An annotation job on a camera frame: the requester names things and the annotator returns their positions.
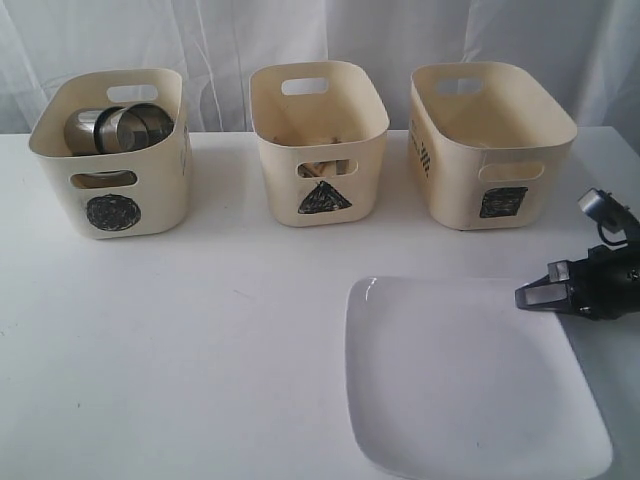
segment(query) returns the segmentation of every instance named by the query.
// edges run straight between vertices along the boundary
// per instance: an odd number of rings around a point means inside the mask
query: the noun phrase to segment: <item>cream plastic bin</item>
[[[334,61],[264,68],[251,77],[251,109],[279,222],[324,225],[371,212],[389,117],[364,70]]]
[[[527,72],[482,62],[416,70],[409,133],[431,215],[471,230],[533,222],[577,127]]]
[[[114,102],[107,91],[123,86],[134,86],[132,91],[136,91],[135,86],[148,85],[157,90],[153,103],[174,120],[173,132],[166,139],[135,152],[71,156],[63,129],[74,111],[131,105],[136,99]],[[177,72],[147,69],[90,73],[60,87],[34,128],[29,148],[38,156],[60,204],[81,234],[112,238],[158,233],[178,224],[187,213],[192,167],[186,118],[182,77]],[[118,180],[123,172],[124,182]],[[108,186],[94,180],[98,173],[107,179]]]

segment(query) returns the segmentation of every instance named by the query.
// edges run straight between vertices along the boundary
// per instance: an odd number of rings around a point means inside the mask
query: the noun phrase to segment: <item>white curtain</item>
[[[28,132],[80,73],[164,66],[192,131],[251,129],[249,77],[275,63],[361,65],[406,128],[420,65],[525,68],[580,125],[640,151],[638,0],[0,0],[0,132]]]

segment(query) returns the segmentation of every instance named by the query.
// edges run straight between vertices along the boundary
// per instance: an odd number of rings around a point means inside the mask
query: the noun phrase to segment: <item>white plate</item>
[[[510,280],[368,278],[349,295],[356,441],[427,480],[578,480],[612,448],[556,316],[518,310]]]

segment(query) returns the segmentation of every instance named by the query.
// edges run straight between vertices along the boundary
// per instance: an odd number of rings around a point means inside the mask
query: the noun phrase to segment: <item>table surface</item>
[[[77,235],[27,148],[0,136],[0,470],[7,479],[383,479],[354,441],[349,288],[369,275],[534,280],[599,243],[576,203],[602,187],[640,214],[640,159],[582,128],[534,225],[433,221],[390,132],[374,212],[294,229],[269,214],[252,134],[193,134],[175,229]],[[614,444],[640,472],[640,321],[563,319]]]

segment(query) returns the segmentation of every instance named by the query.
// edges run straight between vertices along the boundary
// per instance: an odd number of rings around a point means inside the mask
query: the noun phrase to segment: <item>black triangle label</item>
[[[335,212],[351,207],[351,202],[325,181],[321,181],[316,188],[311,190],[300,206],[298,213],[314,214],[323,212]]]

